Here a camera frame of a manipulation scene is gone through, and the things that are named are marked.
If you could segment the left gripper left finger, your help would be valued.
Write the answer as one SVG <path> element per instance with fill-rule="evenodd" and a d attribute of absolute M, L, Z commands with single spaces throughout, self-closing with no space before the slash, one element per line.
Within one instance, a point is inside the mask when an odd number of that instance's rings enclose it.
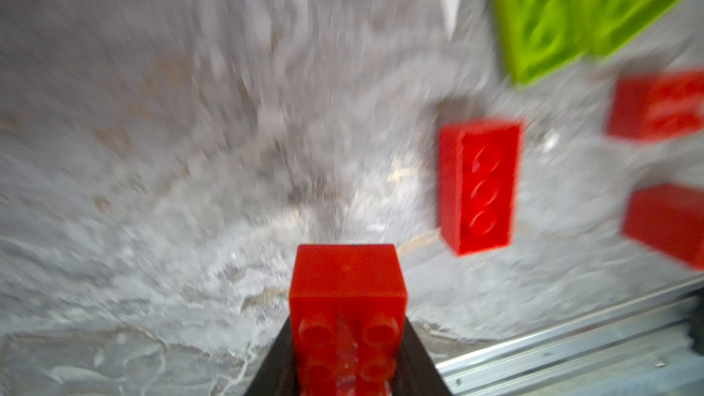
<path fill-rule="evenodd" d="M 299 396 L 291 318 L 288 317 L 245 396 Z"/>

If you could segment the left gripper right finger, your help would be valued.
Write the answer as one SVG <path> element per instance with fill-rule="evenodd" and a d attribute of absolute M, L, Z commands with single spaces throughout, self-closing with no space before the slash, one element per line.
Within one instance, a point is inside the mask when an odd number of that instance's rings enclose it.
<path fill-rule="evenodd" d="M 405 319 L 397 363 L 397 396 L 451 396 L 445 381 Z"/>

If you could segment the red long lego bottom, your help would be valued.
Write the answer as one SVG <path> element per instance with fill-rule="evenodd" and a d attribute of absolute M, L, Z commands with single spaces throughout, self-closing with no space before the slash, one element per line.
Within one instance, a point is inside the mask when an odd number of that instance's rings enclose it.
<path fill-rule="evenodd" d="M 300 245 L 289 304 L 303 395 L 391 394 L 408 304 L 393 245 Z"/>

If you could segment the red long lego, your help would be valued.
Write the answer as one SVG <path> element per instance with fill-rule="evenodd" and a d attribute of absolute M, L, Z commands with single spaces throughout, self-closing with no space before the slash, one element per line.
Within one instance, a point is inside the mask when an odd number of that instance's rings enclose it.
<path fill-rule="evenodd" d="M 511 243 L 523 130 L 521 122 L 496 118 L 440 128 L 438 224 L 456 255 Z"/>
<path fill-rule="evenodd" d="M 289 304 L 303 395 L 391 394 L 408 304 L 393 245 L 300 245 Z"/>

